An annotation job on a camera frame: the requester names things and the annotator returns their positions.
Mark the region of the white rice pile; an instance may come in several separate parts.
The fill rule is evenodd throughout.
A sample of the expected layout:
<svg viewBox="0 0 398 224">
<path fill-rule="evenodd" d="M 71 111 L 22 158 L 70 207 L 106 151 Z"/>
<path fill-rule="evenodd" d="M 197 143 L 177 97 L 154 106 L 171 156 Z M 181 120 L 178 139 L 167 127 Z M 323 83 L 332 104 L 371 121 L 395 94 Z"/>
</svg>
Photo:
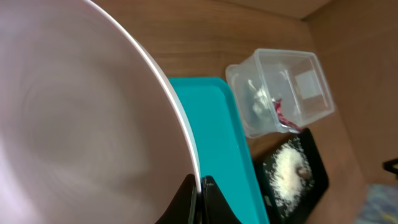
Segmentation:
<svg viewBox="0 0 398 224">
<path fill-rule="evenodd" d="M 294 137 L 283 143 L 262 165 L 277 209 L 282 218 L 286 219 L 315 185 L 300 139 Z M 312 174 L 311 178 L 300 178 L 296 173 L 298 167 L 306 167 Z"/>
</svg>

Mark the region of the white tissue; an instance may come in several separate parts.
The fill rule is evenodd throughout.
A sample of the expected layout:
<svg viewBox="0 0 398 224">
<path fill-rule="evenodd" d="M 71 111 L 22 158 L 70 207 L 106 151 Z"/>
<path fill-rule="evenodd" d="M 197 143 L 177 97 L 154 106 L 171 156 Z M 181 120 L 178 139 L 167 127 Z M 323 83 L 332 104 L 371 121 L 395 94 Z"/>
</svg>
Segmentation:
<svg viewBox="0 0 398 224">
<path fill-rule="evenodd" d="M 252 110 L 254 114 L 261 120 L 271 119 L 271 109 L 269 107 L 269 99 L 263 85 L 256 88 L 252 80 L 248 80 L 249 92 L 252 94 Z"/>
</svg>

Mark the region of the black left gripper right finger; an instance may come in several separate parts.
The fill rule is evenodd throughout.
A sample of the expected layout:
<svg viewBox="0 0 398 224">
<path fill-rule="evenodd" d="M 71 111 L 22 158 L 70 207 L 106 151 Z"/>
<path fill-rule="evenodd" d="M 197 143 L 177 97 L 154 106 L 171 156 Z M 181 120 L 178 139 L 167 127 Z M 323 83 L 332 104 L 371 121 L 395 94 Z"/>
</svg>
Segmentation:
<svg viewBox="0 0 398 224">
<path fill-rule="evenodd" d="M 241 224 L 212 176 L 202 178 L 201 189 L 202 223 Z"/>
</svg>

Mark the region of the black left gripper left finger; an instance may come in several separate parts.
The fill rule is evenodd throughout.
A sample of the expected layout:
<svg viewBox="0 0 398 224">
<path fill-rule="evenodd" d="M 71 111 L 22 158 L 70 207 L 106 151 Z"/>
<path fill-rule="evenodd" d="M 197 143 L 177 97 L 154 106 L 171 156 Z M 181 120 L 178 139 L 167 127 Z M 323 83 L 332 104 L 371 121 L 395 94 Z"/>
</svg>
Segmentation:
<svg viewBox="0 0 398 224">
<path fill-rule="evenodd" d="M 155 224 L 194 224 L 197 204 L 195 176 L 188 174 Z"/>
</svg>

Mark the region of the dark food scrap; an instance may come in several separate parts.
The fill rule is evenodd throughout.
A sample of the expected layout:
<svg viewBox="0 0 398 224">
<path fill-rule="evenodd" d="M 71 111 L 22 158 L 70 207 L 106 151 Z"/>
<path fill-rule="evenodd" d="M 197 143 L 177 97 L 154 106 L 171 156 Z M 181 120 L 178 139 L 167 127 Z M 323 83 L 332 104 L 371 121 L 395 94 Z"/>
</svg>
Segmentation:
<svg viewBox="0 0 398 224">
<path fill-rule="evenodd" d="M 309 179 L 312 174 L 306 167 L 298 167 L 296 168 L 296 173 L 300 178 Z"/>
</svg>

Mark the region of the red foil sauce packet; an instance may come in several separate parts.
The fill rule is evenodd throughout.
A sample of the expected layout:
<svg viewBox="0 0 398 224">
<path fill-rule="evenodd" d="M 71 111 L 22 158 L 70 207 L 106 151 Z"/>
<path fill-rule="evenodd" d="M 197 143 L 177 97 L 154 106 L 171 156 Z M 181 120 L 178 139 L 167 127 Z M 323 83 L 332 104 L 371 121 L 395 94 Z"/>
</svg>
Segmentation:
<svg viewBox="0 0 398 224">
<path fill-rule="evenodd" d="M 287 128 L 291 133 L 301 133 L 302 129 L 297 126 L 295 123 L 293 123 L 291 120 L 287 119 L 283 114 L 282 114 L 282 100 L 272 100 L 275 112 L 277 114 L 277 118 L 279 120 L 279 123 Z"/>
</svg>

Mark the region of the pink round plate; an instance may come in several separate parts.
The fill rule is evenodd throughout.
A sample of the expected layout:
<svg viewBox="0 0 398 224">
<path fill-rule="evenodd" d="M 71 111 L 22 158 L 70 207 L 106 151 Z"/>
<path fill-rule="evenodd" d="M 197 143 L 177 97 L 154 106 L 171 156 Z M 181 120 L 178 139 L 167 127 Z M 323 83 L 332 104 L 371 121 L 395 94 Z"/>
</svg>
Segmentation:
<svg viewBox="0 0 398 224">
<path fill-rule="evenodd" d="M 92 1 L 1 2 L 1 222 L 155 223 L 193 134 L 154 59 Z"/>
</svg>

